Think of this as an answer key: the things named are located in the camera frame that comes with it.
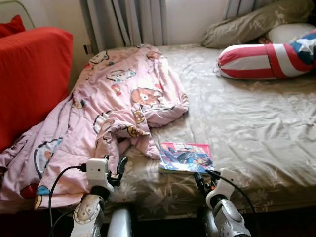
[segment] white curtain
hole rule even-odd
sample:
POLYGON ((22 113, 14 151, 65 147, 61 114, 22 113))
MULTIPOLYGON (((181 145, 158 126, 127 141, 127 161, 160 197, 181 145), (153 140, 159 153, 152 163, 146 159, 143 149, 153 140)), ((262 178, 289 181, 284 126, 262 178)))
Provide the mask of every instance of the white curtain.
POLYGON ((163 45, 160 0, 87 0, 98 51, 163 45))
POLYGON ((229 0, 224 19, 242 16, 276 0, 229 0))

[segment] comic book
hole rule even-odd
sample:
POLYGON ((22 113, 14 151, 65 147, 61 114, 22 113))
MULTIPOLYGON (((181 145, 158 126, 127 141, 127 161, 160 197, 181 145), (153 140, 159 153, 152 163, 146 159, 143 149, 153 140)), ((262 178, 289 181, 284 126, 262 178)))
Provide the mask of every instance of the comic book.
POLYGON ((208 144, 161 143, 160 170, 165 172, 200 172, 214 170, 208 144))

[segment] beige pillow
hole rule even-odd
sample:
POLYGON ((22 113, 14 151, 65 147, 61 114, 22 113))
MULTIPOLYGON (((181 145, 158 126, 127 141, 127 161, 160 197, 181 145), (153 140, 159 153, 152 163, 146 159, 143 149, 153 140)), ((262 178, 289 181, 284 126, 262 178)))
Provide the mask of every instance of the beige pillow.
POLYGON ((225 48, 247 43, 273 27, 307 22, 314 4, 312 0, 280 0, 245 16, 210 25, 201 44, 209 48, 225 48))
POLYGON ((266 34, 266 38, 272 43, 293 43, 315 28, 308 23, 285 24, 274 27, 266 34))

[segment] black cable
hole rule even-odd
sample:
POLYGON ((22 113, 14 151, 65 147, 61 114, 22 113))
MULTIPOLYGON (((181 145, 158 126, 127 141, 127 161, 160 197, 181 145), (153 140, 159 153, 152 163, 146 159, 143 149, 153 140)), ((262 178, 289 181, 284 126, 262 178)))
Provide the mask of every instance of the black cable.
POLYGON ((57 225, 58 221, 59 221, 61 218, 63 218, 64 216, 67 216, 67 215, 69 215, 69 214, 72 213, 72 212, 73 212, 73 210, 68 211, 68 212, 66 212, 66 213, 63 213, 60 217, 58 217, 58 219, 55 221, 54 225, 50 228, 48 237, 52 237, 52 236, 54 235, 54 228, 55 228, 55 226, 57 225))
POLYGON ((232 181, 230 181, 230 180, 228 180, 228 179, 226 179, 226 178, 220 176, 220 175, 217 174, 216 172, 213 172, 212 170, 206 170, 206 172, 207 172, 208 174, 212 175, 212 176, 215 176, 215 177, 218 178, 218 179, 223 179, 224 181, 226 181, 227 183, 229 183, 230 185, 232 185, 235 189, 237 189, 237 190, 242 194, 242 196, 246 199, 247 203, 249 204, 252 213, 253 213, 254 216, 255 216, 255 222, 256 222, 256 228, 257 228, 257 234, 256 234, 256 236, 259 236, 259 229, 260 229, 260 228, 259 228, 259 222, 258 222, 257 212, 256 212, 255 208, 253 207, 253 205, 252 205, 252 203, 251 203, 249 197, 247 196, 247 194, 246 194, 243 190, 241 190, 240 187, 238 187, 236 184, 234 184, 232 181))
POLYGON ((49 221, 50 221, 50 227, 53 228, 53 217, 52 217, 52 214, 51 214, 51 198, 53 196, 53 192, 54 192, 54 188, 58 182, 58 180, 60 179, 60 177, 69 169, 82 169, 82 165, 80 166, 70 166, 66 169, 64 169, 56 178, 54 184, 53 184, 53 187, 51 187, 51 190, 49 192, 49 198, 48 198, 48 214, 49 214, 49 221))

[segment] striped pillow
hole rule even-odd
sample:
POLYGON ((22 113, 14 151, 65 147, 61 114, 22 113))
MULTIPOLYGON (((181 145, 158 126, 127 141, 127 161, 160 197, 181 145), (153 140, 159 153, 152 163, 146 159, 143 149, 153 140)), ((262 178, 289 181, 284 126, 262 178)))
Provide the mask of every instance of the striped pillow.
POLYGON ((236 79, 283 79, 314 68, 316 30, 291 44, 244 44, 224 49, 218 59, 222 76, 236 79))

